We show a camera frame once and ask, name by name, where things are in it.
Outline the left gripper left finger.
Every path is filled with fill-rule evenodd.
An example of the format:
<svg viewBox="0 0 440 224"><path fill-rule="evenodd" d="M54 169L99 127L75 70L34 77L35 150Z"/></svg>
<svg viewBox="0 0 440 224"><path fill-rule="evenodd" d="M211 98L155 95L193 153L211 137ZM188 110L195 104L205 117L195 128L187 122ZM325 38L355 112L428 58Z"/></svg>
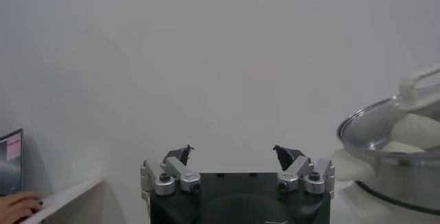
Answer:
<svg viewBox="0 0 440 224"><path fill-rule="evenodd" d="M156 195L172 195L178 189L197 194L201 175L187 167L191 145L170 150L161 161L145 159L140 167L141 189Z"/></svg>

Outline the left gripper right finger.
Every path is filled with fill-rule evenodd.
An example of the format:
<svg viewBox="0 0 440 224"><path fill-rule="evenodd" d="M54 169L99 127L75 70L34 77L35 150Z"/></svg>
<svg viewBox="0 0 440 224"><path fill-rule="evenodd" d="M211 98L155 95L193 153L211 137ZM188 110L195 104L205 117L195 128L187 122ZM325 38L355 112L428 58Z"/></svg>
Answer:
<svg viewBox="0 0 440 224"><path fill-rule="evenodd" d="M302 151L275 145L281 171L277 173L277 186L281 192L293 192L302 186L309 194L334 194L335 166L330 159L313 162Z"/></svg>

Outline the bare human hand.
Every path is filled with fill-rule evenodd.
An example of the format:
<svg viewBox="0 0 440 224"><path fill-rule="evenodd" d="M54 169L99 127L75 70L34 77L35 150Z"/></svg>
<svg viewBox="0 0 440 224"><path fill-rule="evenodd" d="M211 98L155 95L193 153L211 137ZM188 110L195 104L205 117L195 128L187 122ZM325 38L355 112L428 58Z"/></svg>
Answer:
<svg viewBox="0 0 440 224"><path fill-rule="evenodd" d="M33 191L1 196L1 224L15 224L43 208L43 197Z"/></svg>

